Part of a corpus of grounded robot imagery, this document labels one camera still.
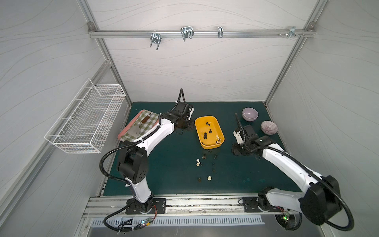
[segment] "metal hook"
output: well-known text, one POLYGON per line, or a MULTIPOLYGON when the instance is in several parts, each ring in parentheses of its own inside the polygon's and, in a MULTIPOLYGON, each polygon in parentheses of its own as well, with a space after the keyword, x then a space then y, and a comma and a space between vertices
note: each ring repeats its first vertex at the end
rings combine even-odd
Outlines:
POLYGON ((185 27, 181 28, 180 33, 182 34, 184 41, 186 41, 186 36, 188 36, 188 38, 192 39, 192 36, 194 34, 192 26, 185 26, 185 27))
POLYGON ((222 26, 218 27, 218 37, 222 38, 224 36, 224 28, 222 26))
POLYGON ((158 47, 159 47, 159 44, 161 43, 162 41, 162 37, 160 34, 158 33, 152 33, 151 36, 150 36, 150 39, 151 39, 151 43, 150 43, 150 48, 151 46, 154 44, 158 44, 157 45, 157 50, 158 50, 158 47))

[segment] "wire basket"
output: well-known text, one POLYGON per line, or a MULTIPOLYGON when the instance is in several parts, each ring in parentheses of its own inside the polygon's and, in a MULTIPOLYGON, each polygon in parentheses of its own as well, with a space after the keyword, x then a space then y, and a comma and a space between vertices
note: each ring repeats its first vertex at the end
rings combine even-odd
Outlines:
POLYGON ((118 84, 94 85, 88 81, 86 85, 90 87, 81 88, 45 135, 46 140, 66 153, 100 153, 125 99, 118 84), (77 99, 79 94, 84 95, 82 99, 77 99))

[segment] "gray wavy-patterned wall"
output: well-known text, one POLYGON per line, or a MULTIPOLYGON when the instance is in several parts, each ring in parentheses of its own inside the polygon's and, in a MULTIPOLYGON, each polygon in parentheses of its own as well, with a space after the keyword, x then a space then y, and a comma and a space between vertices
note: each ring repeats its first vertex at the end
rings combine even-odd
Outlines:
MULTIPOLYGON (((0 5, 1 199, 105 59, 89 38, 75 0, 6 0, 0 5)), ((106 81, 111 79, 114 83, 108 72, 106 81)), ((120 112, 105 150, 114 147, 123 119, 120 112)), ((0 236, 73 236, 102 179, 100 156, 56 149, 0 236)))
POLYGON ((317 0, 88 0, 101 30, 302 28, 317 0))
POLYGON ((3 1, 0 22, 2 197, 104 57, 74 0, 3 1))
MULTIPOLYGON (((88 1, 101 30, 303 28, 316 0, 88 1)), ((265 100, 294 39, 106 39, 132 101, 265 100)))
POLYGON ((377 236, 379 1, 330 0, 316 30, 269 109, 290 153, 339 181, 356 226, 333 233, 377 236))

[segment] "yellow plastic bin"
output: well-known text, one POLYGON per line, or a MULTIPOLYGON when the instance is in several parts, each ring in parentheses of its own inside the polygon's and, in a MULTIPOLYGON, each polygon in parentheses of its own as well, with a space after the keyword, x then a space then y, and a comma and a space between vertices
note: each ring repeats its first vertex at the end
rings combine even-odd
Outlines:
POLYGON ((197 135, 199 136, 200 144, 204 149, 213 149, 221 146, 225 141, 224 134, 222 133, 221 127, 218 121, 213 116, 199 117, 195 120, 195 126, 197 130, 197 135), (207 133, 207 138, 204 139, 204 133, 207 133), (220 138, 220 143, 216 144, 216 135, 220 138))

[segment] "ceramic bowl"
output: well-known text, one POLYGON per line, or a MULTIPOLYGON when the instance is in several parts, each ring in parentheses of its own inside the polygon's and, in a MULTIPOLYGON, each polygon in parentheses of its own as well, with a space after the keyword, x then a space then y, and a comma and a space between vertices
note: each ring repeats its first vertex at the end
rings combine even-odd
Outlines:
POLYGON ((249 121, 249 122, 254 121, 258 117, 258 111, 256 111, 253 108, 244 108, 242 110, 242 117, 246 121, 249 121))
POLYGON ((278 126, 271 121, 263 121, 261 124, 261 129, 267 135, 273 135, 278 132, 278 126))

